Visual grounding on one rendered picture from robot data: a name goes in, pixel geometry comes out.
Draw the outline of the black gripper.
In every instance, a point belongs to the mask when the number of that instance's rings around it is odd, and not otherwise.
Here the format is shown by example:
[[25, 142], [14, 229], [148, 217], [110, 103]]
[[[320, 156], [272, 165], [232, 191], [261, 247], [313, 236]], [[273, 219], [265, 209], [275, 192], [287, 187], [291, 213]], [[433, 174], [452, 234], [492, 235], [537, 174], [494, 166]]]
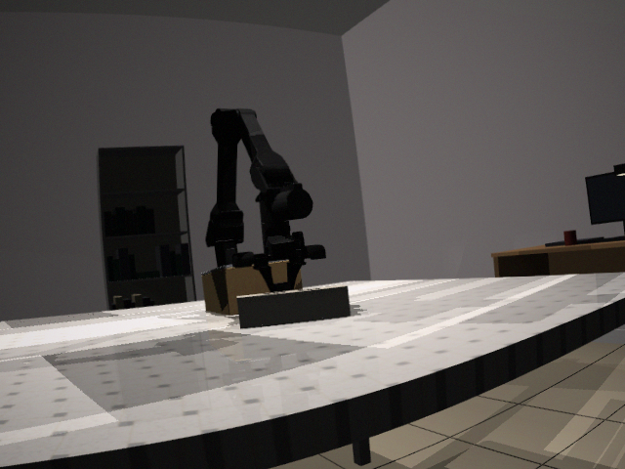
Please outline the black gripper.
[[[289, 221], [262, 223], [262, 237], [263, 243], [265, 238], [265, 231], [271, 233], [271, 235], [285, 235], [285, 231], [290, 234]], [[275, 292], [271, 277], [271, 267], [268, 266], [270, 261], [288, 260], [287, 263], [287, 282], [291, 284], [291, 291], [294, 290], [297, 274], [303, 265], [307, 262], [304, 259], [324, 259], [326, 258], [325, 248], [322, 245], [307, 245], [304, 249], [296, 250], [295, 257], [284, 257], [278, 260], [273, 260], [271, 256], [263, 254], [253, 254], [253, 252], [234, 253], [231, 256], [232, 266], [236, 269], [247, 268], [255, 265], [254, 270], [259, 271], [264, 279], [270, 292]]]

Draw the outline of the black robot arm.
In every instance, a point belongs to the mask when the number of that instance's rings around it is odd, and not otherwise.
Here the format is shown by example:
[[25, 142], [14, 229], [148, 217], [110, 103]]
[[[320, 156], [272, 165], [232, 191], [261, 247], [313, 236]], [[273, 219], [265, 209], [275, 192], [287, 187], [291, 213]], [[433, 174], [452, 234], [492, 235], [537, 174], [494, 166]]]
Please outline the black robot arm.
[[[217, 203], [210, 212], [206, 246], [215, 246], [217, 266], [232, 265], [237, 244], [244, 242], [243, 211], [236, 204], [237, 145], [240, 140], [251, 159], [252, 183], [260, 192], [261, 223], [281, 222], [308, 217], [313, 200], [303, 190], [284, 159], [264, 135], [257, 114], [249, 108], [217, 108], [211, 115], [212, 134], [218, 144]], [[264, 253], [273, 260], [295, 257], [305, 248], [302, 232], [288, 231], [271, 235], [265, 231]], [[233, 239], [233, 240], [232, 240]], [[222, 241], [224, 240], [224, 241]]]

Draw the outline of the black two-prong plug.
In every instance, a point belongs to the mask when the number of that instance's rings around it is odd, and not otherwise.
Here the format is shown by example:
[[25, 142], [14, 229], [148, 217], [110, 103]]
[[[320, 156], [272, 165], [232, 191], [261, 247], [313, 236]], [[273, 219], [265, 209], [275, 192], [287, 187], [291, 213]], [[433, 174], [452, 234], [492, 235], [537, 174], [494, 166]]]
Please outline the black two-prong plug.
[[291, 291], [290, 282], [274, 283], [273, 287], [274, 287], [275, 292], [276, 291], [280, 291], [280, 292]]

